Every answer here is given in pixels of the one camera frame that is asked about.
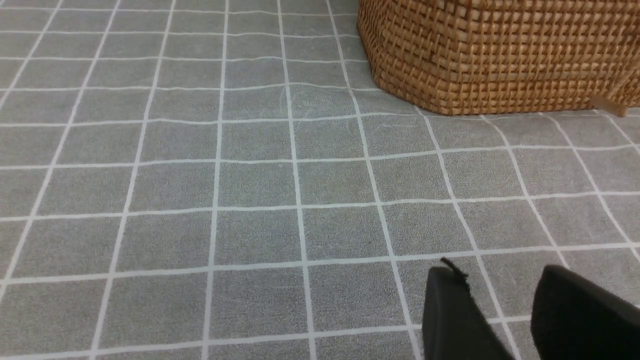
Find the wicker basket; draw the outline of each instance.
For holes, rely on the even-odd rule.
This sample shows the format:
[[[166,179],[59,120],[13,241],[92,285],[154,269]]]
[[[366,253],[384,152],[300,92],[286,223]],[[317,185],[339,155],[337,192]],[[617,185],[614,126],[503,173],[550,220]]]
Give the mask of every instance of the wicker basket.
[[[640,106],[640,0],[359,0],[378,86],[446,115]]]

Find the basket weave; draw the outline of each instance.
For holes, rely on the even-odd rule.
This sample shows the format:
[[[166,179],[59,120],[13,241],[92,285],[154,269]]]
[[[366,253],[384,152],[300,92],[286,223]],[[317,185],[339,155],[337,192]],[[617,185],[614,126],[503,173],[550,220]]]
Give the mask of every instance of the basket weave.
[[[640,0],[359,0],[373,78],[445,115],[640,106]]]

